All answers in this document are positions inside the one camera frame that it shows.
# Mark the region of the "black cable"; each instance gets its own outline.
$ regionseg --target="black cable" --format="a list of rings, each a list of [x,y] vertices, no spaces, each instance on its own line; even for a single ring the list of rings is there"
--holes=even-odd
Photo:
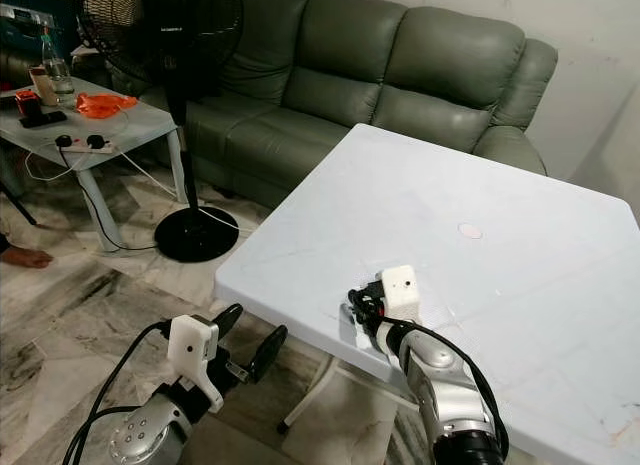
[[[475,364],[475,362],[471,359],[471,357],[469,357],[469,355],[464,353],[453,342],[449,341],[439,333],[434,332],[429,328],[423,327],[422,325],[418,325],[417,323],[413,323],[413,322],[408,323],[404,320],[397,320],[389,317],[380,317],[380,319],[383,322],[391,323],[394,325],[404,325],[404,326],[408,325],[415,330],[419,330],[429,335],[430,337],[435,338],[436,340],[444,343],[447,347],[451,348],[455,353],[460,355],[460,358],[462,358],[462,360],[465,363],[467,363],[467,365],[469,365],[469,368],[471,369],[471,374],[473,375],[473,378],[476,381],[476,385],[478,386],[478,391],[480,392],[480,395],[482,396],[483,400],[487,403],[487,406],[489,407],[489,410],[491,411],[491,414],[493,415],[493,418],[495,420],[496,439],[498,440],[498,443],[500,445],[502,459],[506,460],[507,455],[509,454],[509,435],[507,433],[507,429],[504,425],[504,422],[502,421],[502,418],[500,417],[500,412],[498,411],[498,403],[496,402],[496,397],[493,394],[493,390],[491,389],[491,386],[489,385],[489,382],[485,378],[484,374],[482,373],[480,368]]]
[[[62,153],[62,149],[60,147],[58,148],[58,152],[60,152],[60,156],[62,157],[62,161],[64,162],[64,164],[67,166],[67,168],[69,170],[71,170],[71,166],[69,165],[69,162],[67,162],[67,157],[64,156],[64,153]],[[113,240],[111,240],[111,238],[109,237],[109,235],[107,235],[107,232],[104,229],[104,225],[102,224],[102,220],[100,220],[100,214],[98,213],[98,207],[96,207],[96,204],[93,203],[93,200],[91,200],[91,197],[89,196],[89,193],[87,192],[87,190],[82,186],[82,184],[80,183],[80,180],[78,180],[78,177],[76,177],[76,181],[78,182],[78,186],[82,189],[82,191],[84,192],[85,197],[87,197],[87,200],[89,200],[89,203],[91,203],[91,207],[93,208],[93,211],[95,213],[96,219],[98,220],[98,226],[100,227],[100,230],[102,230],[102,234],[104,235],[104,238],[106,238],[107,240],[109,240],[109,242],[111,242],[111,244],[114,247],[118,247],[119,250],[131,250],[131,251],[139,251],[139,250],[151,250],[152,248],[157,248],[157,245],[153,245],[151,247],[142,247],[142,248],[129,248],[129,247],[125,247],[123,245],[119,245],[116,242],[114,242]]]
[[[132,411],[136,410],[137,408],[140,408],[140,407],[138,407],[138,406],[127,406],[127,407],[105,408],[104,410],[101,410],[98,413],[96,413],[94,416],[92,416],[90,418],[87,418],[87,420],[82,424],[82,426],[78,429],[76,434],[71,439],[71,443],[69,444],[69,447],[67,448],[67,452],[64,454],[64,459],[62,460],[62,465],[69,465],[69,461],[71,460],[71,456],[73,455],[73,451],[76,448],[76,444],[78,443],[78,440],[80,440],[80,434],[88,432],[89,431],[89,427],[91,427],[93,422],[95,422],[99,418],[104,417],[105,415],[110,415],[112,413],[132,412]],[[81,453],[82,453],[82,449],[79,449],[78,453],[76,453],[75,456],[79,457]]]
[[[96,397],[95,401],[93,402],[93,406],[89,411],[89,416],[87,417],[87,421],[89,421],[92,417],[96,415],[96,413],[98,412],[98,408],[100,407],[100,403],[102,402],[102,399],[109,391],[111,384],[115,381],[116,376],[118,375],[118,373],[120,373],[120,370],[122,369],[122,367],[124,367],[125,362],[129,359],[129,357],[131,356],[133,351],[136,349],[136,347],[140,344],[142,339],[144,339],[144,337],[152,330],[160,330],[163,333],[163,335],[168,336],[168,333],[167,333],[168,325],[170,323],[171,323],[170,320],[166,320],[166,321],[156,322],[152,325],[149,325],[147,328],[145,328],[142,332],[138,334],[138,336],[135,338],[133,342],[131,342],[131,345],[129,345],[129,348],[124,353],[124,355],[122,356],[118,364],[115,366],[111,374],[107,377],[104,384],[102,385],[102,388],[98,392],[98,396]],[[73,459],[73,465],[78,465],[80,463],[80,456],[82,455],[82,450],[87,440],[87,435],[89,434],[90,426],[91,424],[89,424],[86,430],[82,432],[78,438],[78,451],[76,452],[75,457]]]

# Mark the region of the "white cable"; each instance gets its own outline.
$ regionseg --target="white cable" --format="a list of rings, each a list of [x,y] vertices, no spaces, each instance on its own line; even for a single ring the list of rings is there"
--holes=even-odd
[[[170,188],[166,185],[163,185],[162,183],[160,183],[158,180],[156,180],[155,178],[153,178],[149,173],[147,173],[140,165],[138,165],[136,162],[134,162],[132,159],[130,159],[122,150],[120,150],[117,146],[114,145],[114,148],[116,150],[118,150],[118,152],[120,153],[120,155],[122,155],[124,158],[126,158],[129,163],[131,165],[133,165],[134,167],[136,167],[138,170],[140,170],[142,173],[144,173],[147,177],[149,177],[156,185],[158,185],[160,188],[162,188],[165,192],[167,192],[169,195],[171,195],[172,197],[177,197],[176,192],[173,188]]]
[[[234,224],[229,223],[229,222],[225,222],[224,220],[222,220],[221,218],[215,217],[213,215],[211,215],[209,212],[207,212],[206,210],[203,210],[201,208],[198,208],[198,210],[200,210],[202,213],[204,213],[206,216],[213,218],[214,220],[218,220],[221,223],[224,223],[225,225],[231,227],[231,228],[235,228],[236,230],[238,230],[239,232],[247,232],[247,233],[252,233],[255,232],[255,228],[240,228],[240,227],[236,227]]]
[[[80,160],[78,160],[71,168],[67,168],[64,172],[56,175],[55,177],[36,177],[32,172],[31,169],[29,168],[29,158],[31,158],[31,155],[33,155],[33,152],[29,152],[27,154],[27,156],[24,158],[24,168],[27,170],[27,173],[29,174],[29,176],[31,178],[33,178],[34,180],[41,180],[43,182],[51,182],[53,180],[56,180],[60,177],[62,177],[63,175],[66,175],[69,172],[72,172],[74,170],[77,170],[77,168],[74,167],[79,167],[80,165],[82,165],[84,162],[87,161],[87,158],[89,158],[87,155],[85,155],[84,157],[82,157]]]
[[[120,155],[122,155],[124,158],[126,158],[129,163],[131,163],[131,165],[133,165],[134,167],[136,167],[138,170],[140,170],[142,173],[144,173],[147,177],[149,177],[156,185],[158,185],[160,188],[162,188],[165,192],[171,194],[173,197],[177,197],[176,193],[173,190],[169,190],[168,187],[166,187],[165,185],[163,185],[162,183],[160,183],[158,180],[156,180],[155,178],[153,178],[149,173],[147,173],[140,165],[138,165],[136,162],[134,162],[131,158],[129,158],[122,150],[120,150],[117,146],[114,145],[114,148],[116,150],[118,150],[118,152],[120,153]],[[232,223],[229,222],[225,222],[224,220],[222,220],[221,218],[215,217],[213,215],[211,215],[209,212],[198,208],[198,210],[200,210],[202,213],[204,213],[205,215],[207,215],[208,217],[213,218],[214,220],[217,220],[221,223],[224,223],[225,225],[231,227],[231,228],[235,228],[236,230],[238,230],[239,232],[246,232],[246,233],[252,233],[255,231],[254,228],[241,228],[241,227],[237,227],[236,225],[233,225]]]

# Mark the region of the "standing fan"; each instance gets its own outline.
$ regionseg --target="standing fan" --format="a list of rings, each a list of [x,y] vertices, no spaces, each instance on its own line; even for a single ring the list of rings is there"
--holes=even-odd
[[[191,156],[183,127],[187,97],[202,76],[217,76],[234,52],[242,29],[242,0],[76,0],[78,19],[90,41],[116,68],[164,86],[178,126],[180,158],[189,208],[156,228],[165,256],[202,262],[230,250],[238,226],[228,213],[198,207]]]

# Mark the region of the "table leg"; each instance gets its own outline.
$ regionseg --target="table leg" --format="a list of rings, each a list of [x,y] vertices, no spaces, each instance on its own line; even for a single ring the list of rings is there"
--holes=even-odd
[[[180,139],[176,130],[167,133],[167,144],[169,145],[169,156],[171,157],[173,181],[176,186],[176,198],[179,203],[187,203],[187,192],[184,188],[184,171],[182,170],[182,160],[180,160]]]
[[[102,193],[100,193],[100,189],[98,188],[96,180],[93,178],[91,170],[79,170],[76,172],[76,176],[78,177],[80,185],[82,185],[85,190],[85,193],[83,193],[84,199],[85,202],[87,202],[87,207],[89,208],[89,213],[98,232],[98,238],[100,239],[102,248],[107,252],[118,250],[119,247],[111,243],[111,241],[121,245],[124,244],[120,230],[118,230],[116,223],[113,221],[111,212],[109,212],[107,208],[107,204],[104,201]]]
[[[318,370],[321,370],[323,366],[326,365],[326,362],[323,362]],[[315,381],[312,387],[309,388],[307,394],[304,396],[302,400],[295,406],[293,410],[287,415],[287,417],[278,424],[278,432],[285,433],[289,430],[289,427],[295,422],[295,420],[300,416],[305,409],[311,405],[311,402],[315,400],[315,398],[324,390],[324,388],[329,385],[329,382],[335,375],[338,366],[340,365],[340,359],[334,356],[331,356],[329,360],[329,364],[326,365],[325,370],[321,373],[319,377],[318,372],[316,372],[316,376],[312,380],[312,383]]]
[[[22,206],[22,204],[15,197],[15,195],[11,193],[11,190],[9,190],[9,188],[7,188],[4,183],[2,183],[2,180],[0,180],[0,191],[7,196],[7,198],[13,204],[13,206],[16,207],[18,211],[22,214],[22,216],[27,219],[27,222],[29,222],[31,225],[38,224],[38,222],[36,222],[36,219],[31,216],[31,214],[27,211],[26,208]]]
[[[295,422],[300,414],[304,412],[309,405],[311,405],[311,402],[313,402],[320,394],[320,392],[324,390],[324,388],[329,384],[336,373],[339,373],[340,375],[343,375],[377,393],[381,393],[388,399],[393,400],[397,404],[407,407],[408,409],[413,410],[416,413],[420,410],[417,403],[411,400],[407,400],[401,397],[399,394],[393,393],[374,382],[369,382],[350,372],[349,370],[341,368],[340,359],[334,357],[333,355],[328,355],[316,370],[316,373],[307,389],[307,394],[302,398],[302,400],[300,400],[300,402],[298,402],[295,408],[291,410],[289,415],[287,415],[287,417],[278,424],[279,433],[286,433],[287,430],[289,430],[293,422]]]
[[[4,180],[4,184],[7,188],[13,192],[14,195],[20,196],[24,193],[24,187],[13,173],[13,167],[9,162],[8,154],[0,146],[0,177]]]

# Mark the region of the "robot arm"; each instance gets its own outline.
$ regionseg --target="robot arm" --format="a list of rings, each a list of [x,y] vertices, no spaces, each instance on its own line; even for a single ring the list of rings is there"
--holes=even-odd
[[[192,426],[222,408],[223,397],[239,383],[258,382],[287,337],[283,325],[260,345],[247,366],[231,361],[220,340],[242,313],[232,305],[213,321],[182,315],[171,321],[167,357],[180,378],[162,384],[114,431],[109,454],[121,465],[175,465]]]
[[[414,322],[419,296],[411,267],[385,270],[378,278],[349,292],[352,312],[381,351],[398,357],[434,463],[502,465],[508,438],[482,373],[455,345]]]

